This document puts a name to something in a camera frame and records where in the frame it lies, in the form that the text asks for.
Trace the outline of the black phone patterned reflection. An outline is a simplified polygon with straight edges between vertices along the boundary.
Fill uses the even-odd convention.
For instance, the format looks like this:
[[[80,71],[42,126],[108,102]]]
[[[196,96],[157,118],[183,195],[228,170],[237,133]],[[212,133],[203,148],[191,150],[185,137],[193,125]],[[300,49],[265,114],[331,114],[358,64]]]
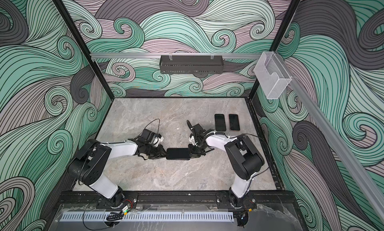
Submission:
[[[168,148],[166,157],[191,157],[188,148]]]

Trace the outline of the black case edge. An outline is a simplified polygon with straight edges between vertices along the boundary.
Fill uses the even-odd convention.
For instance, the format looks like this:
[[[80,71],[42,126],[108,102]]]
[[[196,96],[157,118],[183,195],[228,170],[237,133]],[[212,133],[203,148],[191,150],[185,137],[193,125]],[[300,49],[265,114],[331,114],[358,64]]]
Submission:
[[[188,161],[191,157],[166,157],[167,160]]]

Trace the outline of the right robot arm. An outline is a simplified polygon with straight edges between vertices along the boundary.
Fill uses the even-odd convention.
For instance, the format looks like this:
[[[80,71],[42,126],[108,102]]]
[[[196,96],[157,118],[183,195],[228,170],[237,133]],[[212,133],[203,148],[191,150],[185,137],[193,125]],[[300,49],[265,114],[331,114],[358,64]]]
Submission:
[[[244,198],[250,190],[252,179],[259,174],[265,160],[247,134],[229,136],[213,129],[205,130],[200,124],[192,125],[189,151],[192,157],[200,157],[213,150],[226,152],[236,174],[229,189],[229,200],[235,209],[244,206]]]

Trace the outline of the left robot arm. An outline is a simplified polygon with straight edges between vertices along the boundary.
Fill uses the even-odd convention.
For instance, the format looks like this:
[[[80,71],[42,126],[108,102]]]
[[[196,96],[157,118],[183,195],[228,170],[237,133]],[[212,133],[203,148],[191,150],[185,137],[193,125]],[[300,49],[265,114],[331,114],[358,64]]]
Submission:
[[[126,201],[122,188],[105,174],[108,160],[138,156],[144,160],[166,156],[161,134],[143,129],[141,134],[123,142],[102,143],[89,139],[74,155],[67,166],[67,173],[100,194],[107,206],[117,209]]]

